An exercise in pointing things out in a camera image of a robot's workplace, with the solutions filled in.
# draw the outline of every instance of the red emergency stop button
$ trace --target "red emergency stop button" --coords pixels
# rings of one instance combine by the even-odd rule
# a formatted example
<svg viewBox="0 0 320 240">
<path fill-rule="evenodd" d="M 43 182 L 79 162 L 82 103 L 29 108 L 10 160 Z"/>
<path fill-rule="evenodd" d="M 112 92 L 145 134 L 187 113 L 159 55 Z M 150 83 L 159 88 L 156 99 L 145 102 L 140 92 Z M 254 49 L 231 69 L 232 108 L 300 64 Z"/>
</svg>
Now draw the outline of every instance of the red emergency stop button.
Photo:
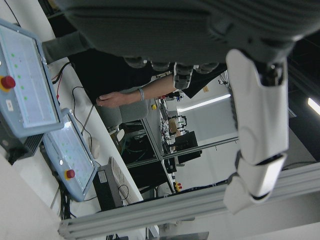
<svg viewBox="0 0 320 240">
<path fill-rule="evenodd" d="M 66 171 L 64 172 L 65 179 L 67 179 L 67 180 L 74 178 L 75 175 L 76 175 L 76 173 L 75 173 L 75 171 L 72 170 L 72 169 L 66 170 Z"/>
<path fill-rule="evenodd" d="M 5 89 L 13 89 L 16 86 L 16 81 L 11 76 L 1 78 L 1 85 Z"/>
</svg>

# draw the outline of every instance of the red cable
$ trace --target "red cable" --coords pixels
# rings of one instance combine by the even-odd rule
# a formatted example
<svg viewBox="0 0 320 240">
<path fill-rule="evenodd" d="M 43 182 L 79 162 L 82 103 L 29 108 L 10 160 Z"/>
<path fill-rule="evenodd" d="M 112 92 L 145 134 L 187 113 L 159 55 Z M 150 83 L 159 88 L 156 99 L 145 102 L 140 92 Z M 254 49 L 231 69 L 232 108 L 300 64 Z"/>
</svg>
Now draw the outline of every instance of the red cable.
<svg viewBox="0 0 320 240">
<path fill-rule="evenodd" d="M 64 73 L 62 72 L 61 73 L 61 77 L 60 77 L 60 79 L 59 79 L 59 84 L 58 84 L 58 88 L 57 88 L 57 90 L 56 90 L 56 99 L 58 100 L 59 99 L 59 87 L 60 87 L 60 83 L 61 83 L 61 81 L 62 81 L 62 75 L 63 75 Z"/>
</svg>

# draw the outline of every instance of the table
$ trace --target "table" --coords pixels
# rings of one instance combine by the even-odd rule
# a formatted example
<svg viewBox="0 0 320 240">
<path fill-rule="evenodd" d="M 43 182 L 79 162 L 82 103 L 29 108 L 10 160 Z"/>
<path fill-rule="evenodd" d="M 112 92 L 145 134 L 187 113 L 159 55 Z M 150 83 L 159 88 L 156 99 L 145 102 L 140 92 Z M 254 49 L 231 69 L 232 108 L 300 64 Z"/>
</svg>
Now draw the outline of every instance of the table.
<svg viewBox="0 0 320 240">
<path fill-rule="evenodd" d="M 21 26 L 40 38 L 41 41 L 48 41 L 55 38 L 52 28 L 45 16 L 41 6 L 37 0 L 25 0 L 23 3 L 19 0 L 8 1 L 12 11 L 14 12 L 17 20 Z M 4 1 L 0 1 L 0 16 L 9 21 L 16 22 L 10 9 Z M 59 61 L 51 63 L 48 68 L 52 76 L 55 76 L 61 69 L 64 63 L 68 62 L 67 58 L 63 58 Z M 68 65 L 63 71 L 62 82 L 59 87 L 59 102 L 60 108 L 74 109 L 76 117 L 84 124 L 86 129 L 91 133 L 93 137 L 99 140 L 100 143 L 100 157 L 97 159 L 102 165 L 107 164 L 110 156 L 113 156 L 120 166 L 123 174 L 126 176 L 129 184 L 131 185 L 134 193 L 140 200 L 143 200 L 137 186 L 135 185 L 128 169 L 126 168 L 116 146 L 109 136 L 98 112 L 95 108 L 92 108 L 92 104 L 82 88 L 74 90 L 75 106 L 72 97 L 72 90 L 74 87 L 82 86 L 73 68 Z M 83 135 L 84 139 L 88 138 L 88 134 Z M 1 156 L 5 156 L 5 150 L 0 147 Z M 50 208 L 53 213 L 59 212 L 59 197 L 58 183 L 52 176 L 51 170 L 44 161 L 39 149 L 34 156 L 18 160 L 14 165 L 13 169 L 18 172 L 22 179 L 28 184 L 28 186 L 37 194 L 37 196 L 44 202 L 49 211 Z M 95 195 L 93 185 L 87 193 L 87 199 Z M 78 216 L 84 216 L 88 214 L 94 214 L 100 210 L 99 203 L 96 199 L 88 202 L 72 202 L 70 205 L 71 212 Z M 159 234 L 159 228 L 157 226 L 151 226 L 151 231 L 154 234 Z M 118 235 L 130 236 L 130 239 L 144 239 L 146 237 L 145 228 L 132 230 L 130 232 L 119 232 Z"/>
</svg>

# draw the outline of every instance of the wristband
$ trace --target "wristband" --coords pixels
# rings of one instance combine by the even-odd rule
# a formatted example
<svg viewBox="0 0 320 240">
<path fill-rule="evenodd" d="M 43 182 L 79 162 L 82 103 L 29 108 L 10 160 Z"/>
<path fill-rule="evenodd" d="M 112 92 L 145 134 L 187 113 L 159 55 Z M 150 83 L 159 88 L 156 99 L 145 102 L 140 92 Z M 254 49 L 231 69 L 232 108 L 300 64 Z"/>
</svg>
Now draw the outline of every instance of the wristband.
<svg viewBox="0 0 320 240">
<path fill-rule="evenodd" d="M 141 94 L 141 99 L 140 99 L 140 101 L 142 101 L 142 100 L 144 100 L 144 99 L 145 99 L 144 91 L 142 90 L 142 88 L 141 88 L 141 87 L 139 87 L 139 88 L 138 88 L 138 90 L 139 90 L 139 92 L 140 92 L 140 94 Z"/>
</svg>

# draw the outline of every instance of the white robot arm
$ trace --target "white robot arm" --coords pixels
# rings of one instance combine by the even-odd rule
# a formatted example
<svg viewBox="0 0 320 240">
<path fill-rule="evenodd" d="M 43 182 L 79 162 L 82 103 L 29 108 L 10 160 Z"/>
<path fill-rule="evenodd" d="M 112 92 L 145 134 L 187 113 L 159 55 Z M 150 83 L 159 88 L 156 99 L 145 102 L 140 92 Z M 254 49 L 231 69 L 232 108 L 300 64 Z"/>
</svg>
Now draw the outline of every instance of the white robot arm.
<svg viewBox="0 0 320 240">
<path fill-rule="evenodd" d="M 280 65 L 263 66 L 260 74 L 257 65 L 236 49 L 227 54 L 226 64 L 240 151 L 223 202 L 235 214 L 270 196 L 286 160 L 288 72 L 284 59 Z"/>
</svg>

